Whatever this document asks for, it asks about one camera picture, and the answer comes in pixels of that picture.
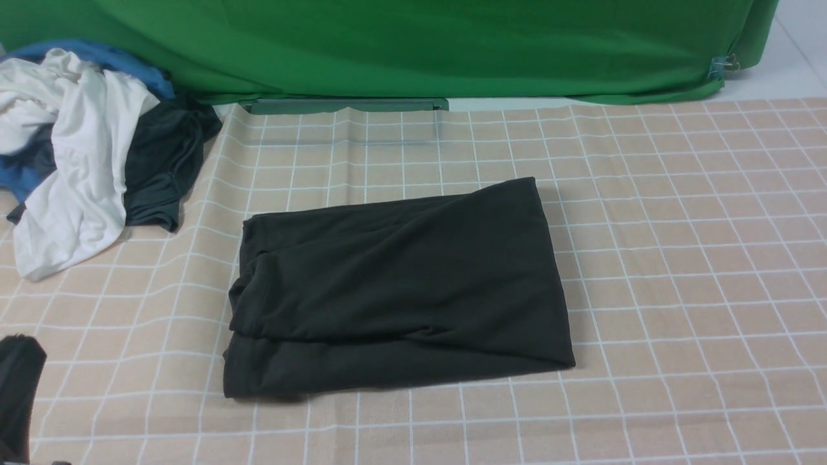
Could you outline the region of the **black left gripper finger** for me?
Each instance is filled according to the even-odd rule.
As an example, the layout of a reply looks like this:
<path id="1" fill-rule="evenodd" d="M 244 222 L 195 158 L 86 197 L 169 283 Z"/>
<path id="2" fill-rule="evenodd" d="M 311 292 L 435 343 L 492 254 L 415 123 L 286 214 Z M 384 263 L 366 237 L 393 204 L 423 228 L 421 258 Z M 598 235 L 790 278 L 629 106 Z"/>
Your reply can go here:
<path id="1" fill-rule="evenodd" d="M 1 462 L 29 463 L 29 435 L 39 378 L 47 361 L 32 336 L 1 342 Z"/>

